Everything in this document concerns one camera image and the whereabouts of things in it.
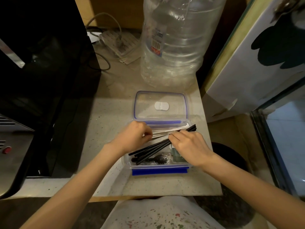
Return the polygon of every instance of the speckled countertop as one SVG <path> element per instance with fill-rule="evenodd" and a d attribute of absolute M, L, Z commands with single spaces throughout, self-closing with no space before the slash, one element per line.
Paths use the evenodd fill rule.
<path fill-rule="evenodd" d="M 153 88 L 140 75 L 139 59 L 127 66 L 113 58 L 106 49 L 96 47 L 95 50 L 109 59 L 112 68 L 102 73 L 78 170 L 86 166 L 105 143 L 111 141 L 124 125 L 132 121 L 134 99 L 139 90 L 183 93 L 188 102 L 188 118 L 196 124 L 197 131 L 202 133 L 211 147 L 197 83 L 187 90 Z M 107 67 L 99 56 L 98 61 L 102 68 Z M 11 198 L 50 197 L 68 181 L 69 179 L 26 179 L 22 188 Z M 100 197 L 99 200 L 102 201 L 103 197 L 110 196 L 117 197 L 111 200 L 119 200 L 122 196 L 221 194 L 220 183 L 196 168 L 190 168 L 187 174 L 132 176 L 131 169 L 124 167 L 119 159 L 106 174 L 93 197 Z"/>

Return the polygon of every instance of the red button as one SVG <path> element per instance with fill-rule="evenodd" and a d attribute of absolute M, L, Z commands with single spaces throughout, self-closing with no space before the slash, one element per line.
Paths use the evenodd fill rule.
<path fill-rule="evenodd" d="M 8 154 L 12 150 L 12 147 L 6 147 L 5 149 L 2 150 L 3 154 Z"/>

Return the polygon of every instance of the white t-shirt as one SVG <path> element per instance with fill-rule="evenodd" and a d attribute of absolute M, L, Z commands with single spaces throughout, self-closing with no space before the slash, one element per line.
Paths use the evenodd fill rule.
<path fill-rule="evenodd" d="M 224 229 L 186 197 L 118 201 L 101 229 Z"/>

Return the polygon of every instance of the empty plastic water bottle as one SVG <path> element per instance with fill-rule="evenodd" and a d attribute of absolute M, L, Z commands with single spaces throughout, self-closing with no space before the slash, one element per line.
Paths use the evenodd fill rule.
<path fill-rule="evenodd" d="M 226 0 L 144 0 L 141 75 L 152 86 L 188 87 Z"/>

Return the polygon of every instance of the barcode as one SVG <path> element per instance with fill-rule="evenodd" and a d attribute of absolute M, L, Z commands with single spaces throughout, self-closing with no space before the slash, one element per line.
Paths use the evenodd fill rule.
<path fill-rule="evenodd" d="M 152 46 L 153 46 L 154 48 L 156 48 L 157 50 L 159 50 L 160 47 L 161 47 L 161 44 L 158 43 L 158 42 L 156 42 L 156 41 L 154 41 L 154 40 L 152 40 Z"/>

